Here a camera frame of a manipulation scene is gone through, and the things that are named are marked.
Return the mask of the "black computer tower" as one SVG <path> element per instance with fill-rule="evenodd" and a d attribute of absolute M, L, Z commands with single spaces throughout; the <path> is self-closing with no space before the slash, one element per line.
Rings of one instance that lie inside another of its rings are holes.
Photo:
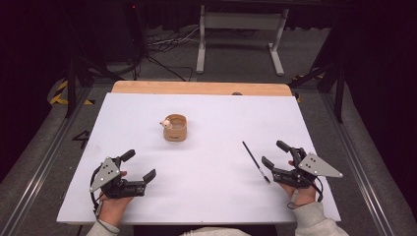
<path fill-rule="evenodd" d="M 125 16 L 132 39 L 134 56 L 136 59 L 141 60 L 146 54 L 147 47 L 139 10 L 139 6 L 132 1 L 128 1 L 125 4 Z"/>

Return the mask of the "person's left hand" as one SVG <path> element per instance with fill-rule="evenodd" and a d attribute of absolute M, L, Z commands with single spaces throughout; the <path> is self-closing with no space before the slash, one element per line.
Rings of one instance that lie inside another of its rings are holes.
<path fill-rule="evenodd" d="M 128 204 L 133 200 L 133 197 L 121 199 L 109 199 L 105 195 L 99 198 L 101 210 L 98 214 L 98 219 L 104 221 L 112 226 L 118 227 Z"/>

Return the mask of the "person's light top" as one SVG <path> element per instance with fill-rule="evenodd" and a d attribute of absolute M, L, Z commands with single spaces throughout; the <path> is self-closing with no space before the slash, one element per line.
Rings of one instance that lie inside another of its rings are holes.
<path fill-rule="evenodd" d="M 224 227 L 203 227 L 187 231 L 180 236 L 250 236 L 248 233 L 235 229 Z"/>

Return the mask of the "black pen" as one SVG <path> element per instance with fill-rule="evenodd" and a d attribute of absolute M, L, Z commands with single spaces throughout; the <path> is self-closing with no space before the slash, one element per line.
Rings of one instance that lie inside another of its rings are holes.
<path fill-rule="evenodd" d="M 253 162 L 255 163 L 257 169 L 260 171 L 261 175 L 263 176 L 263 178 L 266 180 L 267 183 L 270 184 L 270 179 L 267 177 L 267 175 L 263 172 L 260 164 L 256 161 L 255 157 L 253 156 L 252 152 L 250 151 L 249 147 L 247 146 L 247 144 L 242 141 L 242 144 L 246 150 L 246 152 L 250 155 L 251 159 L 253 160 Z"/>

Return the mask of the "white table cover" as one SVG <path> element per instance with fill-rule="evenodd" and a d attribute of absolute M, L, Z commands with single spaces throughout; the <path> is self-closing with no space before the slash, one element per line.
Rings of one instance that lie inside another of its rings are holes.
<path fill-rule="evenodd" d="M 160 122 L 170 114 L 187 119 L 187 138 L 169 142 Z M 270 179 L 261 175 L 244 141 Z M 57 219 L 93 222 L 89 181 L 108 156 L 133 149 L 122 164 L 130 181 L 151 170 L 155 178 L 143 197 L 124 215 L 127 224 L 270 224 L 291 222 L 286 193 L 262 166 L 263 156 L 278 168 L 290 154 L 284 141 L 313 151 L 314 145 L 297 101 L 292 96 L 186 95 L 109 93 L 67 191 Z"/>

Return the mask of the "aluminium floor rail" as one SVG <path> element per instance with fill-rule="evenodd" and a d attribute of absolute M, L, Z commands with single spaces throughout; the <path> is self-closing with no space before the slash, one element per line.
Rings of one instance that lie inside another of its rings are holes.
<path fill-rule="evenodd" d="M 387 220 L 387 216 L 382 208 L 382 205 L 376 196 L 373 186 L 371 185 L 369 178 L 360 162 L 359 155 L 357 154 L 354 145 L 348 136 L 348 133 L 342 123 L 340 123 L 334 114 L 335 105 L 332 102 L 331 96 L 327 93 L 321 93 L 321 98 L 326 108 L 327 113 L 335 127 L 338 136 L 341 138 L 344 149 L 347 153 L 347 161 L 353 176 L 359 186 L 362 197 L 365 204 L 372 216 L 374 223 L 381 236 L 395 236 L 390 223 Z"/>
<path fill-rule="evenodd" d="M 79 94 L 75 97 L 76 103 L 74 110 L 68 118 L 64 118 L 62 120 L 57 132 L 53 136 L 46 154 L 39 161 L 36 171 L 30 178 L 28 185 L 25 187 L 25 191 L 20 197 L 14 211 L 10 214 L 5 227 L 0 232 L 0 236 L 15 236 L 16 232 L 22 225 L 53 163 L 55 162 L 66 134 L 76 119 L 85 100 L 88 98 L 90 91 L 91 88 L 81 88 Z"/>

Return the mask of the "white metal stand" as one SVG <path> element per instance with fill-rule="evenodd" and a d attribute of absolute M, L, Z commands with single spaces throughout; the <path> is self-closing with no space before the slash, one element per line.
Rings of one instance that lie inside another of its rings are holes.
<path fill-rule="evenodd" d="M 214 13 L 208 12 L 204 5 L 200 12 L 200 41 L 197 56 L 196 72 L 202 74 L 205 71 L 206 59 L 206 29 L 216 30 L 274 30 L 274 42 L 268 44 L 269 55 L 275 69 L 275 73 L 284 75 L 277 48 L 280 43 L 284 27 L 288 18 L 288 9 L 279 14 L 249 14 L 249 13 Z"/>

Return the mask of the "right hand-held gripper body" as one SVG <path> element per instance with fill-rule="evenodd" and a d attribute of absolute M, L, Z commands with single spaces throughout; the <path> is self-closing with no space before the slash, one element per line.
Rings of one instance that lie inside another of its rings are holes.
<path fill-rule="evenodd" d="M 293 157 L 294 168 L 290 171 L 272 166 L 270 168 L 273 181 L 296 189 L 309 188 L 318 176 L 342 178 L 343 174 L 318 157 L 316 154 L 295 147 L 285 147 Z"/>

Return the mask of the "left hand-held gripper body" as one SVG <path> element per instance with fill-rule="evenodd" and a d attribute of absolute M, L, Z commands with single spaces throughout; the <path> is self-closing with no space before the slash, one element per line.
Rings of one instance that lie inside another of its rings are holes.
<path fill-rule="evenodd" d="M 129 182 L 123 179 L 120 170 L 121 163 L 117 162 L 116 158 L 106 157 L 93 171 L 89 192 L 93 195 L 95 191 L 100 190 L 109 199 L 142 197 L 147 183 Z"/>

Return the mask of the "wooden table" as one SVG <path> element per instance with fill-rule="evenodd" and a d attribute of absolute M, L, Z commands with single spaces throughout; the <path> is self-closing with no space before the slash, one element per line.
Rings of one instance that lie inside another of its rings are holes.
<path fill-rule="evenodd" d="M 119 81 L 112 88 L 113 93 L 152 94 L 219 94 L 219 95 L 265 95 L 291 96 L 285 84 L 247 83 L 204 83 L 204 82 L 161 82 L 161 81 Z"/>

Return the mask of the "yellow black floor tape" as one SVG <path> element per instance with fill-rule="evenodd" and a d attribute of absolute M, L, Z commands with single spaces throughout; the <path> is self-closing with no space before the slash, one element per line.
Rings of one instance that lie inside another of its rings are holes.
<path fill-rule="evenodd" d="M 58 86 L 58 89 L 53 94 L 52 98 L 50 99 L 50 104 L 69 104 L 69 100 L 66 98 L 62 98 L 62 94 L 64 89 L 68 86 L 68 81 L 63 80 L 61 84 Z"/>
<path fill-rule="evenodd" d="M 288 84 L 290 89 L 297 88 L 298 86 L 301 86 L 305 83 L 307 83 L 310 80 L 313 81 L 320 81 L 323 78 L 324 74 L 314 74 L 309 73 L 307 75 L 297 75 L 291 79 L 291 82 Z"/>

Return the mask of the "black tripod stand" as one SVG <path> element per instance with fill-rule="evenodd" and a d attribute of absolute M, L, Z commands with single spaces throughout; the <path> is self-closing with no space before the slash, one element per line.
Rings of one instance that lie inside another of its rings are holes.
<path fill-rule="evenodd" d="M 68 82 L 68 106 L 66 117 L 70 118 L 79 104 L 77 102 L 77 81 L 79 81 L 83 87 L 91 87 L 93 84 L 93 78 L 89 68 L 95 69 L 100 74 L 116 82 L 122 81 L 122 78 L 88 60 L 81 54 L 80 50 L 75 45 L 66 45 L 65 54 L 67 56 L 66 79 Z"/>
<path fill-rule="evenodd" d="M 329 93 L 332 87 L 335 87 L 335 98 L 333 112 L 336 120 L 342 122 L 342 102 L 345 84 L 345 71 L 340 63 L 329 63 L 323 67 L 313 69 L 310 73 L 324 74 L 323 78 L 317 84 L 316 89 L 320 93 Z"/>

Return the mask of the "wooden pen holder with figure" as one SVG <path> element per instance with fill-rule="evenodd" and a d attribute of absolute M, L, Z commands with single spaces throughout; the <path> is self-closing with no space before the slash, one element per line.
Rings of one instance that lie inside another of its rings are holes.
<path fill-rule="evenodd" d="M 170 114 L 160 122 L 163 137 L 169 142 L 183 142 L 187 138 L 187 119 L 181 114 Z"/>

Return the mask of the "person's right hand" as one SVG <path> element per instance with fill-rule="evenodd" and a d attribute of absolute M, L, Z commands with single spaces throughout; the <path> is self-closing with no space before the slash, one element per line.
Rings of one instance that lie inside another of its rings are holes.
<path fill-rule="evenodd" d="M 308 205 L 316 200 L 316 190 L 313 187 L 296 189 L 285 184 L 280 184 L 280 187 L 288 195 L 288 207 L 291 209 Z"/>

